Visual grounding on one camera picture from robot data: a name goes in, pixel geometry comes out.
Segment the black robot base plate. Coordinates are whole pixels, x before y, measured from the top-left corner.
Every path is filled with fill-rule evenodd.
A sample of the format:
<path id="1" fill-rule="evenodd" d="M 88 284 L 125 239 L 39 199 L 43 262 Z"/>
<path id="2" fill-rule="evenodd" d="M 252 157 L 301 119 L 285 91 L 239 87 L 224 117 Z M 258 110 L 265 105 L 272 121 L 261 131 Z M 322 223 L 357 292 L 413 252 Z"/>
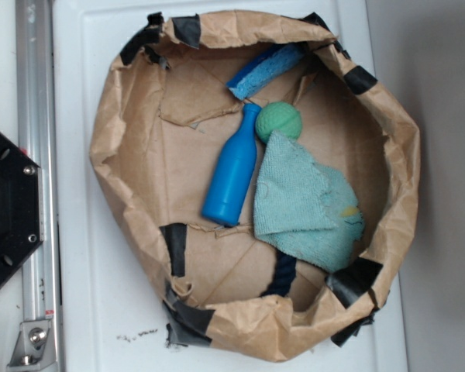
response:
<path id="1" fill-rule="evenodd" d="M 0 133 L 0 289 L 42 243 L 39 167 Z"/>

